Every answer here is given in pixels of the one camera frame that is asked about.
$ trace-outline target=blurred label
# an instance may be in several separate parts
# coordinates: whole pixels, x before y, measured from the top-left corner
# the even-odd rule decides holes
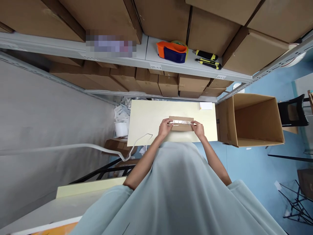
[[[226,75],[218,75],[217,77],[216,77],[217,79],[225,79],[226,78]]]
[[[162,70],[162,66],[159,64],[150,64],[151,69]]]

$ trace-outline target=cardboard box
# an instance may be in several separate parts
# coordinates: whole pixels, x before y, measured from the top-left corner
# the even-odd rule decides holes
[[[237,23],[193,8],[188,48],[221,57],[239,28],[240,25]]]
[[[293,43],[313,28],[313,1],[266,0],[248,27]]]
[[[152,74],[164,75],[164,71],[161,71],[161,70],[149,69],[149,72],[152,73]]]
[[[11,29],[9,26],[5,25],[4,23],[0,22],[0,32],[2,32],[2,33],[13,33],[14,30]]]
[[[190,5],[184,0],[134,0],[145,35],[186,43]]]
[[[124,158],[127,158],[132,146],[127,147],[127,139],[126,138],[115,138],[115,139],[108,139],[104,144],[105,149],[119,151]],[[135,146],[131,155],[133,155],[138,149],[138,146]]]
[[[159,75],[159,87],[164,97],[178,96],[178,78]]]
[[[179,87],[180,91],[192,91],[202,93],[210,82],[210,78],[199,77],[194,75],[179,74]]]
[[[83,66],[84,60],[81,59],[75,59],[75,58],[68,58],[63,56],[56,56],[56,55],[46,55],[46,54],[40,54],[44,57],[46,57],[48,60],[61,63],[61,64],[69,64],[69,65],[75,65],[75,66]]]
[[[164,71],[164,76],[178,77],[178,73],[173,73],[173,72],[166,72],[166,71]]]
[[[261,0],[186,0],[187,4],[245,25]]]
[[[103,86],[85,76],[81,67],[53,63],[50,73],[86,90],[105,90]]]
[[[178,121],[193,121],[193,117],[175,117],[170,116],[169,119]],[[193,131],[191,124],[174,123],[171,129],[172,131]]]
[[[162,95],[158,85],[158,75],[149,73],[148,69],[137,68],[136,81],[143,91],[150,95]]]
[[[58,0],[2,0],[0,21],[22,34],[86,40],[86,31]]]
[[[118,67],[119,67],[116,64],[110,64],[110,63],[105,63],[105,62],[97,62],[97,64],[103,68],[118,69]]]
[[[110,75],[130,91],[143,91],[136,81],[135,67],[120,67],[118,69],[111,69]]]
[[[202,95],[203,96],[212,96],[212,97],[218,97],[220,96],[224,91],[226,91],[226,87],[216,87],[216,88],[211,88],[207,87]]]
[[[109,68],[90,60],[83,67],[54,63],[50,73],[87,90],[128,91],[110,76]]]
[[[275,97],[237,93],[216,107],[219,141],[236,147],[285,143]]]
[[[198,99],[201,96],[201,94],[202,94],[202,92],[180,91],[179,97]]]
[[[223,68],[253,75],[287,50],[287,43],[242,27],[223,55]]]
[[[213,88],[213,87],[229,87],[231,84],[233,84],[233,81],[211,78],[211,82],[209,83],[209,87],[210,88]]]
[[[122,35],[141,43],[142,30],[132,0],[60,0],[87,35]]]

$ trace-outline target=tabletop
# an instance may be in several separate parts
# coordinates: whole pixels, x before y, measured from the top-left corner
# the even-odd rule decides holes
[[[217,141],[215,104],[212,110],[200,110],[199,102],[132,100],[127,146],[150,145],[161,121],[169,116],[194,118],[203,124],[208,141]],[[148,133],[153,135],[150,140],[150,135],[144,136]],[[171,131],[164,141],[200,142],[193,131]]]

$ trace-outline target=open cardboard box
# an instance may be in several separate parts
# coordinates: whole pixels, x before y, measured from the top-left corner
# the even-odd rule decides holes
[[[236,147],[285,143],[275,97],[237,93],[216,105],[218,141]]]

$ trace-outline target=metal rack frame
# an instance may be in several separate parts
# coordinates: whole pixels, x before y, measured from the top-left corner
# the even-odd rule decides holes
[[[155,42],[158,39],[151,38],[151,42]],[[137,58],[90,58],[86,57],[86,46],[84,43],[81,42],[73,42],[73,41],[66,41],[60,39],[50,39],[50,38],[43,38],[37,36],[30,36],[30,35],[22,35],[18,33],[7,34],[7,33],[0,33],[0,48],[4,49],[13,49],[13,50],[20,50],[20,51],[29,51],[35,53],[46,53],[51,55],[58,55],[58,56],[66,56],[72,58],[80,58],[80,59],[87,59],[87,60],[96,60],[96,61],[103,61],[108,63],[115,63],[120,65],[128,65],[128,66],[136,66],[141,68],[149,68],[151,63],[159,63],[157,61],[157,57],[153,60],[146,60],[147,56],[149,58],[152,57],[151,53],[151,45],[149,44],[149,37],[143,36],[142,44],[137,46]],[[72,89],[80,91],[84,94],[92,96],[102,101],[110,102],[101,97],[101,95],[114,95],[114,96],[127,96],[127,97],[145,97],[145,98],[160,98],[160,99],[173,99],[173,100],[183,100],[183,101],[199,101],[199,102],[217,102],[220,103],[229,97],[233,96],[234,94],[238,93],[242,89],[248,87],[249,85],[253,84],[254,82],[258,81],[259,79],[263,78],[264,76],[268,75],[269,73],[273,72],[274,70],[280,68],[281,66],[285,65],[286,63],[293,60],[295,57],[301,55],[302,53],[308,51],[313,47],[313,35],[307,37],[307,39],[302,42],[297,47],[293,48],[286,54],[282,55],[267,67],[260,70],[253,76],[247,76],[244,74],[232,72],[229,70],[218,70],[214,71],[210,67],[202,66],[200,69],[197,67],[191,67],[194,64],[192,62],[188,62],[187,65],[177,65],[173,63],[159,63],[162,65],[162,70],[169,71],[169,72],[180,72],[186,73],[191,75],[197,76],[206,76],[212,77],[212,75],[216,74],[225,74],[227,75],[227,79],[235,82],[241,82],[242,84],[238,86],[236,89],[232,90],[231,92],[227,93],[224,97],[217,100],[216,97],[206,97],[201,96],[198,99],[193,98],[171,98],[171,97],[162,97],[162,96],[154,96],[154,95],[147,95],[143,92],[112,92],[112,91],[105,91],[105,90],[84,90],[78,86],[75,86],[67,81],[64,81],[56,76],[49,74],[46,71],[43,71],[39,68],[36,68],[28,63],[25,63],[21,60],[18,60],[10,55],[7,55],[4,52],[0,52],[0,59],[13,64],[15,66],[21,67],[25,70],[48,78],[52,81],[58,82],[65,86],[68,86]]]

